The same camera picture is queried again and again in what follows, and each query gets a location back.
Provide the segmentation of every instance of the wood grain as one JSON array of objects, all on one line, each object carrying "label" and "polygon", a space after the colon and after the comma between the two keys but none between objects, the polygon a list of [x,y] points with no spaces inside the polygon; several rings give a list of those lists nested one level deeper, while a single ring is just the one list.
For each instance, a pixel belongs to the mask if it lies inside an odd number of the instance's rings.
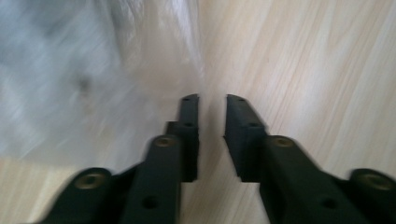
[{"label": "wood grain", "polygon": [[[181,223],[268,223],[221,137],[225,95],[249,99],[271,134],[321,167],[396,176],[395,1],[200,1],[205,87],[200,179]],[[0,160],[0,223],[33,222],[75,169]]]}]

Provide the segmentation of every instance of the translucent plastic bag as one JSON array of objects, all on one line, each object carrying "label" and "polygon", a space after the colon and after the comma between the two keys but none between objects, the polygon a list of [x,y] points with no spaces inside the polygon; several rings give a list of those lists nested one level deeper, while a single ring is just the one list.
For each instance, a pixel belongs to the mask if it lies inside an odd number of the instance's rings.
[{"label": "translucent plastic bag", "polygon": [[202,80],[194,1],[0,3],[0,155],[121,170]]}]

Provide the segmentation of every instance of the wooden floor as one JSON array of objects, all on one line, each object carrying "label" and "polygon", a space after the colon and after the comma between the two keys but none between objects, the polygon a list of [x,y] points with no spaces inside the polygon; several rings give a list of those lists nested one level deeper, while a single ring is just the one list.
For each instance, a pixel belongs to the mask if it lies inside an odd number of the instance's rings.
[{"label": "wooden floor", "polygon": [[[271,134],[298,140],[325,171],[396,176],[396,1],[199,4],[205,120],[181,223],[268,223],[258,186],[239,182],[221,139],[227,93],[249,99]],[[74,171],[1,159],[0,223],[37,221]]]}]

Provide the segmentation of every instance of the plastic bag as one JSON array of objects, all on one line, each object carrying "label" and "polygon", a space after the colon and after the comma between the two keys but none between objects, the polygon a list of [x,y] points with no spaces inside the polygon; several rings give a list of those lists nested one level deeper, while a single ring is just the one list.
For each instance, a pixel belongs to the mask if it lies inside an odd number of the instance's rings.
[{"label": "plastic bag", "polygon": [[194,1],[2,1],[0,155],[122,170],[200,90]]}]

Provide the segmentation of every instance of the plastic sheet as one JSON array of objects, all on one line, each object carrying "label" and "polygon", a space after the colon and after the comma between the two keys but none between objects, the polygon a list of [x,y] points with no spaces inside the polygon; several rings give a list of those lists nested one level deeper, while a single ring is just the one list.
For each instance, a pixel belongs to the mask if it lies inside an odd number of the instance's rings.
[{"label": "plastic sheet", "polygon": [[0,155],[121,170],[203,78],[195,1],[2,1]]}]

